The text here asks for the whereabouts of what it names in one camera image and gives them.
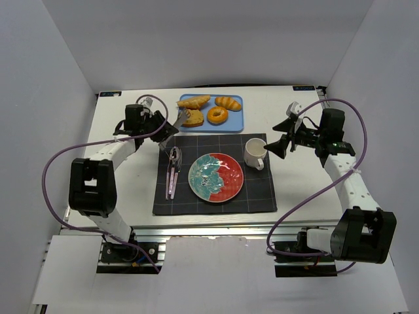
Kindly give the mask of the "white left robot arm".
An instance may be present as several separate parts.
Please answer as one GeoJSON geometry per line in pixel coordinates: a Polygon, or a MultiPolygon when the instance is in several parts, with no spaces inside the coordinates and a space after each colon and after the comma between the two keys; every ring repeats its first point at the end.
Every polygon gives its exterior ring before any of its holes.
{"type": "Polygon", "coordinates": [[[115,171],[137,152],[145,138],[163,147],[178,132],[179,128],[165,121],[160,111],[153,112],[147,105],[127,105],[125,119],[115,127],[114,139],[91,157],[72,161],[69,207],[94,222],[105,237],[128,242],[132,227],[116,209],[115,171]]]}

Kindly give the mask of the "brown bread slice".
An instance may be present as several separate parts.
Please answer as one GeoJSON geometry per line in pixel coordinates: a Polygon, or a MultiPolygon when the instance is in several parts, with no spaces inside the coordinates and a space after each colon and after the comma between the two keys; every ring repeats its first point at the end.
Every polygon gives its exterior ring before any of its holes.
{"type": "Polygon", "coordinates": [[[186,128],[194,128],[204,124],[204,115],[200,110],[187,109],[187,119],[182,124],[186,128]]]}

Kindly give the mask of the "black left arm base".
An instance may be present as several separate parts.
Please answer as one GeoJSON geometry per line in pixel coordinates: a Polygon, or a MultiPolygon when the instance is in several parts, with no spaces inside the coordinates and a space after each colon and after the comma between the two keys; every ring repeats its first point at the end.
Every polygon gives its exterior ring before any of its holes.
{"type": "Polygon", "coordinates": [[[156,275],[155,266],[161,270],[164,261],[165,245],[150,237],[132,236],[130,243],[141,247],[145,254],[136,248],[103,240],[98,257],[96,273],[156,275]]]}

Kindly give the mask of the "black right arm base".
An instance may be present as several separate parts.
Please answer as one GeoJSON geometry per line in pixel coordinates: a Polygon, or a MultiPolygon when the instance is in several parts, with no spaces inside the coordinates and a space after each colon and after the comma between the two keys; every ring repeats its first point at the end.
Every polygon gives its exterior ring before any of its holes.
{"type": "MultiPolygon", "coordinates": [[[[319,250],[307,246],[307,233],[302,229],[295,240],[277,240],[273,242],[277,251],[286,253],[317,254],[319,250]]],[[[277,278],[336,277],[335,260],[330,256],[288,256],[272,253],[274,270],[277,278]]]]}

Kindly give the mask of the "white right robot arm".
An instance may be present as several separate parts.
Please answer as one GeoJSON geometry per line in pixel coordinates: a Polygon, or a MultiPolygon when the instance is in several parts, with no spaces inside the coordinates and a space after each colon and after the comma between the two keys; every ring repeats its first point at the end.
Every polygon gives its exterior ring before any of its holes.
{"type": "Polygon", "coordinates": [[[319,126],[308,128],[302,107],[292,103],[287,119],[274,126],[283,133],[265,149],[285,158],[296,146],[313,148],[323,169],[333,181],[343,215],[334,228],[307,227],[297,234],[297,244],[290,249],[273,247],[273,253],[308,258],[329,255],[335,260],[382,264],[386,261],[397,220],[383,211],[368,191],[356,164],[351,144],[343,140],[344,111],[324,109],[319,126]]]}

